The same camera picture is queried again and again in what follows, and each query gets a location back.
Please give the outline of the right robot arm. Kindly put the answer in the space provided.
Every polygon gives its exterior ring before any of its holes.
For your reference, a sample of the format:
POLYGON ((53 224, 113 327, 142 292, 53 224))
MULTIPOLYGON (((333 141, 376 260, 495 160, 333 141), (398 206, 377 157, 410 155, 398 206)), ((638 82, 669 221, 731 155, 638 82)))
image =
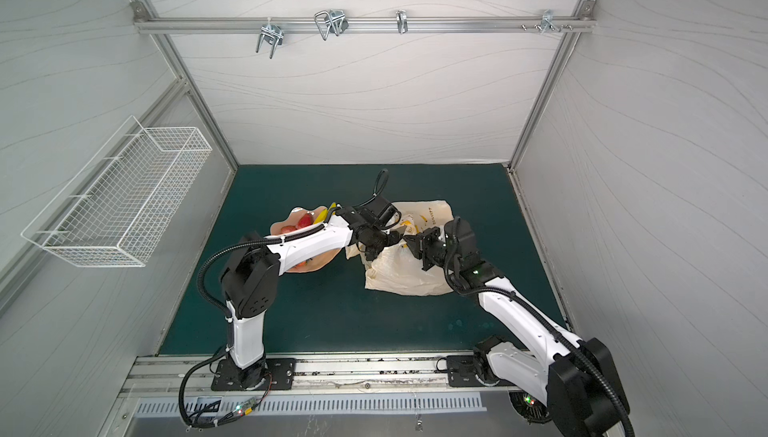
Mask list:
POLYGON ((608 347, 584 340, 555 323, 525 298, 477 247, 468 223, 456 218, 403 238, 424 269, 439 268, 457 294, 504 324, 522 342, 488 339, 478 346, 482 382, 508 381, 525 392, 525 405, 540 407, 564 436, 602 436, 615 426, 635 433, 630 406, 608 347))

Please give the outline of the banana print plastic bag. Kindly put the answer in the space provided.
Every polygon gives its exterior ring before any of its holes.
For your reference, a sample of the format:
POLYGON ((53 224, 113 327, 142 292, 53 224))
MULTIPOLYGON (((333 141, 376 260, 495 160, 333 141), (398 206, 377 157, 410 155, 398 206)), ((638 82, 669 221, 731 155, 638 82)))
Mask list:
MULTIPOLYGON (((432 227, 443 230, 454 218, 450 205, 444 200, 395 202, 394 206, 402 212, 396 228, 404 226, 406 235, 416 235, 432 227)), ((345 256, 347 259, 360 257, 368 290, 419 297, 452 293, 443 271, 436 267, 424 271, 422 261, 413 257, 404 241, 385 248, 373 261, 368 261, 356 244, 345 249, 345 256)))

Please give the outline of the yellow banana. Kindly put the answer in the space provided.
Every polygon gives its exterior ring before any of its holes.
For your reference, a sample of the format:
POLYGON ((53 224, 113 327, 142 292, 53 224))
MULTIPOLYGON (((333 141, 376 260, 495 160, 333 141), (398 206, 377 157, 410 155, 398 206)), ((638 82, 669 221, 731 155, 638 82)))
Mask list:
POLYGON ((314 224, 318 224, 318 223, 325 222, 327 217, 328 217, 328 215, 329 215, 329 212, 332 209, 334 209, 336 206, 337 206, 337 203, 333 202, 329 207, 327 207, 327 206, 320 206, 320 207, 316 208, 314 210, 314 212, 313 212, 313 216, 314 216, 313 223, 314 224))

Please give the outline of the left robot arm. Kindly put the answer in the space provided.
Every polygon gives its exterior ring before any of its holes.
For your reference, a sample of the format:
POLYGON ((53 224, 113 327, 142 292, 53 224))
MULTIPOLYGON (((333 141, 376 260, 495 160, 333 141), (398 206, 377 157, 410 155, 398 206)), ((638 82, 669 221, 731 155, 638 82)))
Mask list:
POLYGON ((402 237, 402 228, 383 229, 352 212, 235 251, 221 277, 229 360, 243 370, 262 364, 265 314, 276 299, 280 277, 288 270, 354 244, 361 245, 374 259, 385 248, 398 244, 402 237))

